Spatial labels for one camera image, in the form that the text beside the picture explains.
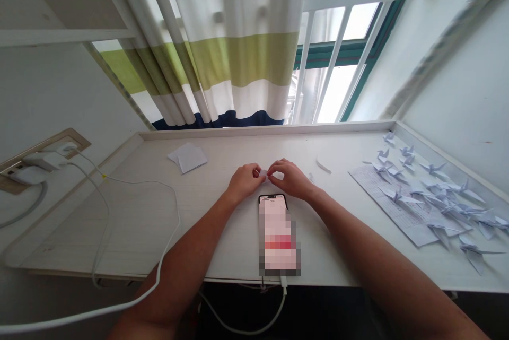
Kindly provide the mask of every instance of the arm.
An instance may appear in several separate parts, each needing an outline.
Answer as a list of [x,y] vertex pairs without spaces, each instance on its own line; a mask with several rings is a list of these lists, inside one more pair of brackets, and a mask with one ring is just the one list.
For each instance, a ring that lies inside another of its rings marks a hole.
[[[283,173],[279,180],[272,174]],[[487,339],[419,268],[375,231],[316,187],[288,160],[276,161],[269,180],[311,205],[370,296],[411,338]]]
[[[228,219],[265,179],[255,170],[261,170],[255,163],[237,169],[225,193],[165,255],[157,288],[122,314],[109,339],[174,338],[180,317],[203,282]],[[154,285],[156,271],[157,265],[136,297]]]

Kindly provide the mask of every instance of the blurred screen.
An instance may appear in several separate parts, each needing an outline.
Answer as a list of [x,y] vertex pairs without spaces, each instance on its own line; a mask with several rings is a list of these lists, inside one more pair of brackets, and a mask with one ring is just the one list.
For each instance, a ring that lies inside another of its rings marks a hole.
[[299,276],[300,249],[285,197],[261,196],[259,209],[260,275]]

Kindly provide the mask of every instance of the desk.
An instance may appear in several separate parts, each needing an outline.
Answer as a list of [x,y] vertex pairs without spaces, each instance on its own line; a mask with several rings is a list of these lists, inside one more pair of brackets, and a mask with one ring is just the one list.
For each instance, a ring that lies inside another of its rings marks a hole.
[[[354,131],[324,133],[323,128],[315,126],[300,131],[289,129],[288,134],[273,134],[270,128],[260,127],[254,135],[243,135],[254,132],[249,128],[234,131],[238,132],[238,136],[228,132],[224,136],[207,137],[207,132],[199,131],[188,133],[186,138],[173,138],[179,137],[177,132],[145,134],[145,141],[111,175],[132,181],[158,180],[175,188],[181,214],[181,226],[173,239],[175,243],[215,203],[238,166],[257,162],[263,169],[268,169],[275,160],[285,157],[295,162],[305,174],[313,173],[319,187],[387,239],[440,288],[509,292],[509,255],[486,256],[485,274],[480,276],[458,248],[457,238],[452,240],[453,246],[449,252],[439,243],[416,248],[348,174],[348,170],[361,166],[363,160],[374,160],[376,150],[387,147],[382,140],[382,133],[386,129],[387,126],[378,124],[373,125],[371,131],[363,128],[361,132],[351,129]],[[408,132],[405,134],[401,136],[405,137],[406,142],[397,134],[396,146],[390,153],[390,160],[394,163],[399,163],[398,148],[414,143],[409,140],[418,144],[418,154],[430,151],[428,144],[419,141],[419,138],[411,138]],[[209,161],[181,175],[178,167],[166,155],[186,142],[202,147]],[[320,161],[332,170],[332,174],[317,166],[317,154]],[[445,159],[450,160],[448,167],[451,168],[448,171],[452,175],[458,176],[458,172],[464,170],[454,160]],[[493,197],[489,189],[479,191],[483,180],[476,175],[472,180],[471,171],[469,175],[471,185],[478,185],[476,192],[488,202],[507,205],[506,201]],[[111,205],[112,219],[108,243],[97,274],[143,278],[158,262],[177,224],[173,193],[157,184],[127,185],[111,180],[105,181],[100,187]],[[257,198],[258,195],[277,192],[274,185],[264,184],[236,209],[217,246],[206,280],[244,283],[261,280],[258,269]],[[287,203],[292,219],[296,221],[297,241],[302,249],[302,276],[289,277],[288,283],[358,286],[316,213],[297,198],[287,197]],[[105,223],[106,208],[97,191],[94,191],[20,263],[20,267],[57,274],[89,275]],[[473,238],[482,249],[509,250],[509,236],[505,234],[499,233],[488,242],[476,230]],[[278,281],[278,278],[265,280]]]

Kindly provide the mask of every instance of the navy blue stripe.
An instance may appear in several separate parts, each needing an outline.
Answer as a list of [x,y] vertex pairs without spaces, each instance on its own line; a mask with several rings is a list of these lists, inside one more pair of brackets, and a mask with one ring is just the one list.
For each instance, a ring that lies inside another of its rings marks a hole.
[[201,114],[195,114],[196,121],[193,124],[182,126],[167,125],[163,119],[155,121],[152,125],[157,130],[182,130],[182,129],[204,129],[204,128],[223,128],[223,127],[244,127],[244,126],[260,126],[260,125],[282,125],[284,120],[274,120],[269,117],[267,112],[258,111],[254,115],[237,119],[235,111],[227,111],[219,115],[219,119],[210,123],[203,122]]

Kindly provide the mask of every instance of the wall socket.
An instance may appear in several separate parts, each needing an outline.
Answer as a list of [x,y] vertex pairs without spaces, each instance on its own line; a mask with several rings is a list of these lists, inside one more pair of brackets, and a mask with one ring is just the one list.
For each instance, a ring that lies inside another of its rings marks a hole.
[[[42,151],[45,147],[56,143],[56,142],[73,142],[77,145],[78,150],[82,151],[88,148],[91,143],[75,131],[72,128],[68,128],[63,130],[62,132],[48,138],[47,140],[42,141],[41,143],[25,150],[24,152],[12,157],[11,159],[4,161],[0,164],[0,190],[4,190],[11,194],[21,194],[25,190],[27,190],[30,186],[23,185],[19,182],[16,182],[9,178],[10,175],[16,173],[17,171],[29,166],[27,163],[23,162],[23,158],[31,153],[36,153]],[[65,156],[65,158],[70,159],[76,156],[76,152],[71,152]]]

